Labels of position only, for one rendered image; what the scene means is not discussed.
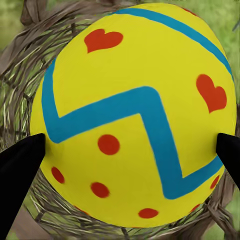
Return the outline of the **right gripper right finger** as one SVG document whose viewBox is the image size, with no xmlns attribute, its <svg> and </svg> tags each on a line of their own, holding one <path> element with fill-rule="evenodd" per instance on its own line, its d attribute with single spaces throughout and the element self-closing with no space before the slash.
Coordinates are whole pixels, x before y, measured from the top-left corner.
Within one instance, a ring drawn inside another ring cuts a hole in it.
<svg viewBox="0 0 240 240">
<path fill-rule="evenodd" d="M 240 190 L 240 137 L 219 133 L 216 153 Z"/>
</svg>

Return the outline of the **easter egg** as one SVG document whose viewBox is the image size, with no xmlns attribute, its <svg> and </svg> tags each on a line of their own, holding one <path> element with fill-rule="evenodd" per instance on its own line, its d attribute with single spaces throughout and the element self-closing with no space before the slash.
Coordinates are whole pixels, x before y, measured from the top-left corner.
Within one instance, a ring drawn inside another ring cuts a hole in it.
<svg viewBox="0 0 240 240">
<path fill-rule="evenodd" d="M 125 228 L 195 211 L 225 172 L 235 136 L 233 75 L 209 25 L 181 6 L 145 3 L 85 28 L 49 65 L 31 106 L 44 134 L 41 174 L 73 207 Z"/>
</svg>

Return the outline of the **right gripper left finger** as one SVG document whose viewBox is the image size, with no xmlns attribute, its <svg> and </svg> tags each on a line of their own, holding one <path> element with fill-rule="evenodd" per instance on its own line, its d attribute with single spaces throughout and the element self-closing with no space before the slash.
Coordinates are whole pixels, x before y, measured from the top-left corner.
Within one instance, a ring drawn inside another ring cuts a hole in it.
<svg viewBox="0 0 240 240">
<path fill-rule="evenodd" d="M 45 156 L 43 133 L 0 153 L 0 240 L 5 240 Z"/>
</svg>

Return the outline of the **wicker basket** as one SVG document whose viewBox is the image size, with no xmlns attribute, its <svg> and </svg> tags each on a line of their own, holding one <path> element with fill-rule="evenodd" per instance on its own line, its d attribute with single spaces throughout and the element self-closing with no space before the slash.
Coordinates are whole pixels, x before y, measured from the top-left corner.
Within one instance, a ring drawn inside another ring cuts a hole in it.
<svg viewBox="0 0 240 240">
<path fill-rule="evenodd" d="M 125 2 L 133 2 L 135 4 L 125 4 Z M 102 17 L 94 16 L 106 12 L 114 13 L 122 9 L 145 4 L 145 2 L 141 0 L 66 0 L 64 3 L 54 5 L 47 11 L 48 3 L 49 0 L 24 0 L 20 18 L 20 22 L 24 27 L 0 53 L 0 93 L 6 84 L 9 85 L 8 91 L 6 95 L 4 95 L 4 100 L 0 107 L 0 112 L 4 107 L 0 124 L 0 138 L 3 141 L 3 148 L 0 144 L 2 151 L 13 146 L 17 141 L 19 142 L 20 140 L 23 140 L 24 137 L 27 138 L 31 135 L 30 119 L 32 104 L 39 86 L 37 86 L 29 95 L 27 95 L 27 93 L 41 81 L 45 75 L 44 72 L 49 69 L 50 64 L 72 39 L 54 45 L 53 43 L 69 37 L 74 39 L 85 30 L 76 29 L 76 27 L 91 25 L 86 23 L 76 25 L 77 22 L 83 20 L 98 21 L 101 20 Z M 67 25 L 71 25 L 71 28 L 57 31 L 59 28 Z M 52 30 L 50 33 L 39 36 L 50 30 Z M 72 33 L 64 36 L 69 31 L 72 31 Z M 47 39 L 55 34 L 58 35 L 43 45 Z M 58 46 L 64 43 L 67 44 L 58 48 Z M 43 55 L 47 49 L 55 46 L 57 47 Z M 20 56 L 23 49 L 25 49 L 25 51 Z M 56 54 L 53 57 L 48 60 L 44 59 L 45 56 L 54 52 L 56 52 Z M 29 58 L 27 62 L 22 65 L 25 58 L 28 56 Z M 26 82 L 32 68 L 33 70 L 36 68 L 39 60 L 41 60 L 41 62 L 38 70 L 32 78 L 29 78 Z M 16 72 L 10 77 L 13 69 L 17 65 Z M 17 78 L 19 71 L 22 68 L 24 69 Z M 8 73 L 9 75 L 6 78 L 5 75 Z M 24 93 L 32 83 L 33 86 L 27 91 L 27 93 Z M 13 92 L 5 108 L 5 102 L 12 88 Z M 16 129 L 16 117 L 19 108 L 21 111 L 23 110 L 24 98 L 27 100 L 27 108 L 24 114 L 20 115 L 20 122 Z M 7 109 L 8 114 L 6 116 Z M 240 137 L 240 108 L 238 104 L 236 104 L 235 136 Z M 225 169 L 224 174 L 210 197 L 204 201 L 202 208 L 197 212 L 192 215 L 189 214 L 181 223 L 179 223 L 181 221 L 179 219 L 175 223 L 162 225 L 162 227 L 156 231 L 152 232 L 154 227 L 149 227 L 144 232 L 131 236 L 129 236 L 126 227 L 98 221 L 96 218 L 87 215 L 78 208 L 77 211 L 71 209 L 58 197 L 60 196 L 63 198 L 50 182 L 47 182 L 45 178 L 41 177 L 39 171 L 36 173 L 35 178 L 41 186 L 33 180 L 28 192 L 30 198 L 33 200 L 38 215 L 34 220 L 23 202 L 10 228 L 10 231 L 12 231 L 20 240 L 69 240 L 61 234 L 69 235 L 73 237 L 74 240 L 93 240 L 85 235 L 99 238 L 100 240 L 200 240 L 202 235 L 214 224 L 218 224 L 221 229 L 224 230 L 223 240 L 240 240 L 239 233 L 234 229 L 234 215 L 226 210 L 227 205 L 233 199 L 235 188 L 235 182 L 227 169 Z M 52 206 L 51 202 L 54 202 L 59 207 Z M 188 219 L 201 210 L 202 212 L 199 213 L 195 219 L 184 224 Z M 62 218 L 67 220 L 71 226 L 61 222 L 49 212 L 59 214 Z M 48 213 L 56 220 L 43 216 L 44 213 Z M 65 216 L 75 218 L 77 222 L 80 223 L 81 227 L 72 223 L 70 219 L 67 219 Z M 167 228 L 170 230 L 158 234 L 160 231 Z M 114 232 L 116 229 L 122 230 L 122 232 Z M 150 235 L 141 239 L 146 234 Z"/>
</svg>

